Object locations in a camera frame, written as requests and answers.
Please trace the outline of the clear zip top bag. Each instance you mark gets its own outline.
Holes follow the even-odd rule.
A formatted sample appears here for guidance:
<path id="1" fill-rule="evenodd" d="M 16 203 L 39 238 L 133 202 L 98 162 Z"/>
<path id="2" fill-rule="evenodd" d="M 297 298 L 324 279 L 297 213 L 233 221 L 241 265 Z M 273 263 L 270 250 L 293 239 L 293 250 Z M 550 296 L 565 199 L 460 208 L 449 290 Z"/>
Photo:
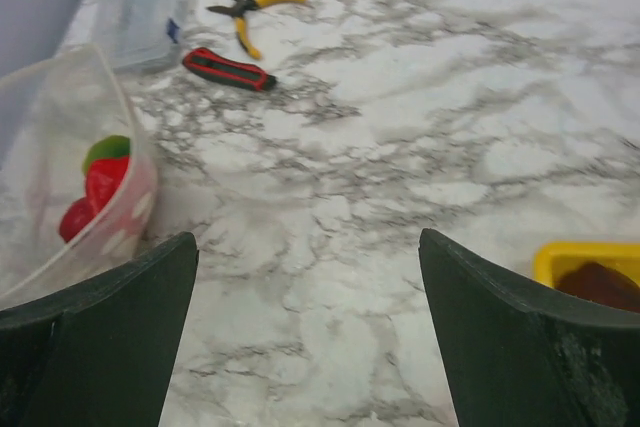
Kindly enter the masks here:
<path id="1" fill-rule="evenodd" d="M 84 195 L 82 165 L 109 136 L 130 141 L 129 169 L 74 239 L 58 233 Z M 27 303 L 129 261 L 154 207 L 158 171 L 135 109 L 88 44 L 1 80 L 1 306 Z"/>

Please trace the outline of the yellow green toy lemon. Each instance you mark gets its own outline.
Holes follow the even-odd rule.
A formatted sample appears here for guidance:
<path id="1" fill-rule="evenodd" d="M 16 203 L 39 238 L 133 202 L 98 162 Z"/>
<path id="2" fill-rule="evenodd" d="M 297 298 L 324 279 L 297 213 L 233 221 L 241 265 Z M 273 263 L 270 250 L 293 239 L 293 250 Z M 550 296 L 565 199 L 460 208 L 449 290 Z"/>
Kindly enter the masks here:
<path id="1" fill-rule="evenodd" d="M 129 154 L 130 139 L 123 135 L 110 135 L 89 148 L 82 163 L 82 172 L 86 175 L 96 160 L 121 158 Z"/>

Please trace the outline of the dark red toy fruit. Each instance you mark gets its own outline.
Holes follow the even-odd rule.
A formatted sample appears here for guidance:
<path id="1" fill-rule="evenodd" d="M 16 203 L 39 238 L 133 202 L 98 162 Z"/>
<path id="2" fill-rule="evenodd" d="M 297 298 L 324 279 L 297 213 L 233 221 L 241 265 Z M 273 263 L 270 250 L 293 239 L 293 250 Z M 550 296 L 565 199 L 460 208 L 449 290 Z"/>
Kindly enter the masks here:
<path id="1" fill-rule="evenodd" d="M 563 275 L 556 289 L 608 307 L 639 312 L 639 286 L 628 276 L 595 262 Z"/>

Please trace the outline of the red toy bell pepper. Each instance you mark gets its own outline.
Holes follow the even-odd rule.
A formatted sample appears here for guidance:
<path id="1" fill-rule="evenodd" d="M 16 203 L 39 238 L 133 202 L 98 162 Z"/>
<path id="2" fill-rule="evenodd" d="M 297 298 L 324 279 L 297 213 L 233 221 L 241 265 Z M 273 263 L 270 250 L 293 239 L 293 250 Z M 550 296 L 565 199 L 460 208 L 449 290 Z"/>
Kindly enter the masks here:
<path id="1" fill-rule="evenodd" d="M 109 203 L 129 166 L 129 157 L 97 159 L 85 177 L 85 194 L 95 215 Z"/>

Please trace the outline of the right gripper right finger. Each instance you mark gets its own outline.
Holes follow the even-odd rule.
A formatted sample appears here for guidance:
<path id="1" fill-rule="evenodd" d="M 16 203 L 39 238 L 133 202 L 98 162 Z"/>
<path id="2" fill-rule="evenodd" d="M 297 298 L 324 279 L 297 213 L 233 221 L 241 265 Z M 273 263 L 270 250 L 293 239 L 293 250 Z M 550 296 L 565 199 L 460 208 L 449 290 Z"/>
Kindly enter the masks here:
<path id="1" fill-rule="evenodd" d="M 419 260 L 459 425 L 638 425 L 637 314 L 543 286 L 433 229 Z"/>

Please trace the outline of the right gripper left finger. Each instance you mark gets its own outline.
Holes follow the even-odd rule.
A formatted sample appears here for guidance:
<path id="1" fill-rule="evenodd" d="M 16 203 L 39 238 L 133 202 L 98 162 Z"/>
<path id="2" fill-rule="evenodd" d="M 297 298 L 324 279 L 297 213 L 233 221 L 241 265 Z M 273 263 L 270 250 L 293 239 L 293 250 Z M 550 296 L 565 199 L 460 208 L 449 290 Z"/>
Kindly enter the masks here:
<path id="1" fill-rule="evenodd" d="M 91 279 L 1 313 L 4 426 L 156 426 L 192 297 L 182 232 Z"/>

